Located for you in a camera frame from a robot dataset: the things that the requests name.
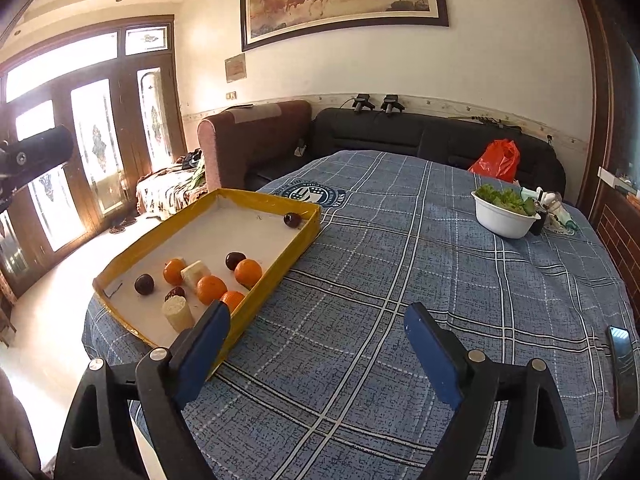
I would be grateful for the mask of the dark plum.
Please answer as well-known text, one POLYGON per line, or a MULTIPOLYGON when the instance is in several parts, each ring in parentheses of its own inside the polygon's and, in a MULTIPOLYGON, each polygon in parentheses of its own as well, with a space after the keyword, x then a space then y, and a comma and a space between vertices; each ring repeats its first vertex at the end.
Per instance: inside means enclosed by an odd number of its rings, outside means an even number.
POLYGON ((226 258, 224 258, 224 264, 230 271, 234 271, 236 266, 246 259, 246 255, 242 252, 228 252, 226 258))
POLYGON ((288 212, 283 217, 283 222, 291 229, 297 229, 302 223, 303 218, 296 212, 288 212))
POLYGON ((149 296, 154 292, 155 282, 150 274, 143 273, 134 281, 134 290, 141 296, 149 296))

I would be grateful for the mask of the red jujube date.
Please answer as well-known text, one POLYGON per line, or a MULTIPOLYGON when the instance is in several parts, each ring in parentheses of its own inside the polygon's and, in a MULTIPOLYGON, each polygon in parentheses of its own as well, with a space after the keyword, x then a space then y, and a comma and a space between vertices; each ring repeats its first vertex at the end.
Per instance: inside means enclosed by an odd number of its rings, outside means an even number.
POLYGON ((175 296, 186 298, 186 292, 181 286, 175 286, 165 295, 165 300, 175 296))

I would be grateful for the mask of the orange mandarin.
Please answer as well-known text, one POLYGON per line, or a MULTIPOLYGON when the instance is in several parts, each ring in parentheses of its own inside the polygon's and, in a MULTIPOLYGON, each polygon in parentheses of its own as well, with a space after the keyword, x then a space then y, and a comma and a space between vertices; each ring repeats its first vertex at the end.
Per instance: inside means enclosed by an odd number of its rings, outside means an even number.
POLYGON ((180 286, 183 282, 182 270, 186 267, 183 258, 172 258, 168 260, 163 268, 163 279, 171 286, 180 286))
POLYGON ((236 290, 228 290, 225 292, 220 301, 223 302, 229 309, 230 313, 233 313, 234 310, 242 304, 245 299, 245 295, 242 292, 237 292, 236 290))
POLYGON ((262 267, 249 258, 241 260, 233 271, 235 281, 247 289, 252 289, 262 278, 262 267))

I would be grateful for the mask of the orange with green leaf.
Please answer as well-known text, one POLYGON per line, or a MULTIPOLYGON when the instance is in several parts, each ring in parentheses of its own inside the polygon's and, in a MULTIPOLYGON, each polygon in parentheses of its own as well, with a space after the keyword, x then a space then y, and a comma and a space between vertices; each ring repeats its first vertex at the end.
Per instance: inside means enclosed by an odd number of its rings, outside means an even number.
POLYGON ((196 283, 195 293, 203 306, 209 306, 219 300, 226 292, 228 288, 224 281, 213 274, 203 276, 196 283))

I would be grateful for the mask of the wooden glass door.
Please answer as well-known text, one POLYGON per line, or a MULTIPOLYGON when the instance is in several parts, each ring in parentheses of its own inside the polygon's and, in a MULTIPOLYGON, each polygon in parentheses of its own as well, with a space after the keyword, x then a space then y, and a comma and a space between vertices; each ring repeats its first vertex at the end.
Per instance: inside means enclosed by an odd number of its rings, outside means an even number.
POLYGON ((73 155, 1 216, 1 273, 15 296, 136 206, 136 186, 186 152, 174 18, 63 32, 1 63, 1 139, 70 130, 73 155))

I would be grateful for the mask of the blue plaid tablecloth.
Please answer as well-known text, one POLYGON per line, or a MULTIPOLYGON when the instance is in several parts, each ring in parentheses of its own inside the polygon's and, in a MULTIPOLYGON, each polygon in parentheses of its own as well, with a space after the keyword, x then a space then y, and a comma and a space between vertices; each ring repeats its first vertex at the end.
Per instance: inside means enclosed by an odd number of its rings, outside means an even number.
POLYGON ((634 328, 588 220, 504 240, 478 224, 482 179, 341 152, 269 183, 321 205, 321 231, 184 417, 221 479, 413 479, 451 417, 404 330, 409 304, 489 359, 543 360, 584 479, 639 444, 615 415, 608 329, 634 328))

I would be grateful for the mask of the black cup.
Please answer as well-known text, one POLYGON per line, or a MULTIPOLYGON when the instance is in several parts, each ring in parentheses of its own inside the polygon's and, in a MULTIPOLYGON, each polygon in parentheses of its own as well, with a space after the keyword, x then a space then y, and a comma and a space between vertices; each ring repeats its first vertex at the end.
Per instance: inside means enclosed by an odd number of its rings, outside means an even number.
POLYGON ((535 222, 529 229, 529 232, 531 232, 535 236, 539 236, 541 234, 547 219, 547 213, 544 210, 538 211, 537 214, 539 218, 535 220, 535 222))

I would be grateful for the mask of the white bowl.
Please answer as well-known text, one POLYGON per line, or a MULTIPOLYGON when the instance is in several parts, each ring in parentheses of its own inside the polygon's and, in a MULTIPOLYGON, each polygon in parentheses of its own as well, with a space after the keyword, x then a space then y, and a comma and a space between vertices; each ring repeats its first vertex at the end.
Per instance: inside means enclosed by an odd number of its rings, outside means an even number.
POLYGON ((501 237, 519 240, 523 238, 534 225, 541 219, 540 214, 526 216, 516 212, 495 206, 471 193, 475 203, 475 218, 477 222, 491 233, 501 237))

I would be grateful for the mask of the yellow cardboard tray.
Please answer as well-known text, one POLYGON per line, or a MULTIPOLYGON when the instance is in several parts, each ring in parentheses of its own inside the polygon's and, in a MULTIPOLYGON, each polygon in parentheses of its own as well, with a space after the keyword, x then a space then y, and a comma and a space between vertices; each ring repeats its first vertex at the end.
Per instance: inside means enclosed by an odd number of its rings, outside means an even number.
POLYGON ((152 348, 167 348, 178 333, 160 312, 169 289, 163 279, 164 265, 172 258, 183 258, 187 264, 202 260, 228 289, 245 295, 231 313, 228 336, 213 364, 217 368, 319 234, 320 214, 321 208, 313 203, 218 188, 160 222, 117 255, 93 280, 93 289, 105 310, 130 334, 152 348), (297 229, 284 224, 288 212, 303 218, 297 229), (262 267, 262 278, 252 289, 235 281, 224 264, 228 252, 242 252, 262 267), (143 273, 155 282, 149 296, 134 290, 134 281, 143 273))

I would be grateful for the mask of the white glove on table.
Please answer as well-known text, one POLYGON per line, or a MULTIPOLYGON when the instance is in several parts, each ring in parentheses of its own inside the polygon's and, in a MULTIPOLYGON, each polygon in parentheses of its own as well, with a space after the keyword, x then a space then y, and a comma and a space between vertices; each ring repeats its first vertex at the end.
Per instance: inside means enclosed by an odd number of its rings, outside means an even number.
POLYGON ((560 193, 546 192, 538 186, 536 190, 521 188, 521 196, 523 200, 526 200, 527 197, 534 200, 536 212, 544 210, 547 213, 544 229, 565 235, 573 235, 578 231, 577 223, 563 206, 560 193))

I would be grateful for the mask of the green lettuce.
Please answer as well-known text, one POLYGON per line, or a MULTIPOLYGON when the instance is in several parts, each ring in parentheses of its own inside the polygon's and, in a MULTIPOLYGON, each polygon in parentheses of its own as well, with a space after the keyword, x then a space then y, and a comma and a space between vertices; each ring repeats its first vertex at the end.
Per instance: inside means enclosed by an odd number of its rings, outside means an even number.
POLYGON ((475 195, 491 205, 511 211, 514 214, 522 214, 527 217, 533 217, 536 214, 534 200, 530 197, 523 200, 522 196, 515 192, 513 188, 497 190, 490 184, 483 184, 475 190, 475 195))

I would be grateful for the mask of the red plastic bag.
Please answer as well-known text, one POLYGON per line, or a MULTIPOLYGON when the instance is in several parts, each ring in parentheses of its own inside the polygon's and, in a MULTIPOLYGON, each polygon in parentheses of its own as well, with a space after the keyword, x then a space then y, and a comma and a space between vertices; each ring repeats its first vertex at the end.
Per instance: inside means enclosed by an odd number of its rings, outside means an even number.
POLYGON ((512 183, 520 161, 521 153, 514 141, 493 140, 469 170, 472 174, 512 183))

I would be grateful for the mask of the black sofa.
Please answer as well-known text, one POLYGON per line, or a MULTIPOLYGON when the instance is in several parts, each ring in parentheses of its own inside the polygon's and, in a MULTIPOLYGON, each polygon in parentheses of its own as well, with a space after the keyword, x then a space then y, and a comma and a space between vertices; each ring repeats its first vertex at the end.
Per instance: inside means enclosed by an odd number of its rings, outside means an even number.
POLYGON ((408 155, 454 168, 469 169, 489 143, 499 139, 515 143, 521 154, 516 180, 526 188, 540 186, 563 194, 565 170, 552 146, 524 133, 521 128, 502 126, 489 119, 480 122, 421 114, 382 112, 357 114, 341 108, 326 108, 310 123, 303 136, 302 156, 287 152, 250 168, 244 186, 257 191, 267 183, 299 170, 315 159, 339 151, 372 150, 408 155))

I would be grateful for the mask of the wooden cabinet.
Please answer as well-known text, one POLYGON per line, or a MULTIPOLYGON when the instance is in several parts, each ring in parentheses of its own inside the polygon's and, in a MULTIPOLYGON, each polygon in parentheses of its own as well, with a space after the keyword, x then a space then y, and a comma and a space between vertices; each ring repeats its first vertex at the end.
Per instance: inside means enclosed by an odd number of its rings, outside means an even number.
POLYGON ((639 0, 578 0, 589 44, 593 112, 577 207, 623 279, 639 319, 639 0))

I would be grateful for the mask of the small wall plaque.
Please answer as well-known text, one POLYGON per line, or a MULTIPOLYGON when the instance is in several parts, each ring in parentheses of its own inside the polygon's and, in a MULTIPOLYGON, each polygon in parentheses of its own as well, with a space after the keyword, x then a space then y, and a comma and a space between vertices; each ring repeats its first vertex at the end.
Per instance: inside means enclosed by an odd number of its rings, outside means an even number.
POLYGON ((241 53, 224 60, 224 73, 228 84, 247 77, 245 54, 241 53))

